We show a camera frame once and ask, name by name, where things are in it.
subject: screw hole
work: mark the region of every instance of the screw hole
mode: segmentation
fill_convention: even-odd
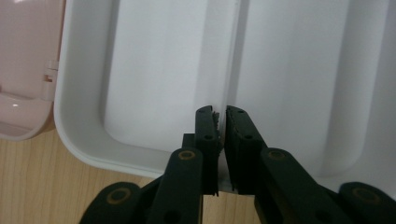
[[[268,157],[271,160],[274,160],[274,161],[282,161],[282,160],[285,159],[286,155],[283,154],[283,152],[280,152],[280,151],[270,151],[268,153]]]
[[[319,220],[323,223],[332,223],[332,215],[330,215],[326,211],[323,211],[323,210],[316,211],[315,217],[317,218],[317,220]]]
[[[121,204],[127,201],[132,195],[130,189],[127,188],[119,188],[114,189],[109,194],[107,194],[107,202],[109,204]]]
[[[178,153],[178,157],[183,161],[188,161],[195,157],[195,153],[193,151],[185,150]]]
[[[352,194],[364,203],[379,204],[381,202],[379,196],[368,189],[355,188],[352,190]]]
[[[181,219],[181,214],[178,211],[171,210],[167,211],[163,216],[163,221],[165,223],[178,223]]]

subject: pink container lid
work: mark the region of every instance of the pink container lid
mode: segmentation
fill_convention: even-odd
[[[0,2],[0,138],[31,138],[53,121],[64,5]]]

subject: white plastic container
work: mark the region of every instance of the white plastic container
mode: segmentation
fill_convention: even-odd
[[[156,177],[196,109],[235,105],[319,184],[396,197],[394,27],[385,0],[68,1],[56,125],[82,161]]]

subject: wooden surface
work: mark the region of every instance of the wooden surface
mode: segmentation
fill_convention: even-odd
[[[22,142],[0,140],[0,223],[78,223],[104,187],[149,178],[91,167],[65,148],[56,130]],[[253,198],[205,196],[203,223],[260,223]]]

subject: pink plastic container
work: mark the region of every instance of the pink plastic container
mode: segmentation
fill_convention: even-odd
[[[64,5],[0,2],[0,138],[23,140],[53,127]]]

